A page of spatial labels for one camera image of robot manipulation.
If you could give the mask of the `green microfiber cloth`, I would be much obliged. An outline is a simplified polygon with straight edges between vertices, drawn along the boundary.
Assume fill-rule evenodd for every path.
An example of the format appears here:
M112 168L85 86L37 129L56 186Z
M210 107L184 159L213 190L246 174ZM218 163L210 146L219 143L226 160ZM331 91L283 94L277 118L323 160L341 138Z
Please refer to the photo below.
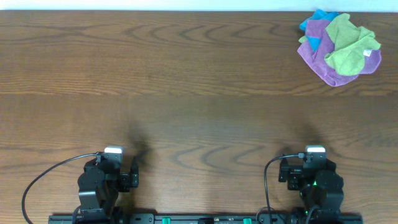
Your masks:
M324 60L342 76L358 75L365 66L364 52L381 47L373 31L363 26L356 27L349 19L349 14L340 14L325 28L335 49L326 54Z

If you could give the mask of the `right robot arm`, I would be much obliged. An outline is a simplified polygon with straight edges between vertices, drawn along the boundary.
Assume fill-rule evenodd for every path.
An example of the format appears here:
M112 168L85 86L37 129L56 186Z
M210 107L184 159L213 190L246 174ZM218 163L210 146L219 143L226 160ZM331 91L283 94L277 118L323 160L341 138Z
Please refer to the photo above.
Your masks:
M342 223L340 206L344 199L343 178L336 173L336 164L322 152L296 155L303 164L291 165L283 156L279 166L279 182L298 191L303 208L287 216L287 223Z

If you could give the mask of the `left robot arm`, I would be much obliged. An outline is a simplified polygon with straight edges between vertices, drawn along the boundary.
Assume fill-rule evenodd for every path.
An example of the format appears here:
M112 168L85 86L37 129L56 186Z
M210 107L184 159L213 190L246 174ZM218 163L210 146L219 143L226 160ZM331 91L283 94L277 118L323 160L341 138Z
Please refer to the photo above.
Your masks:
M122 172L121 153L97 152L78 178L80 206L72 223L129 223L129 217L115 206L119 193L139 185L139 166L131 161L129 172Z

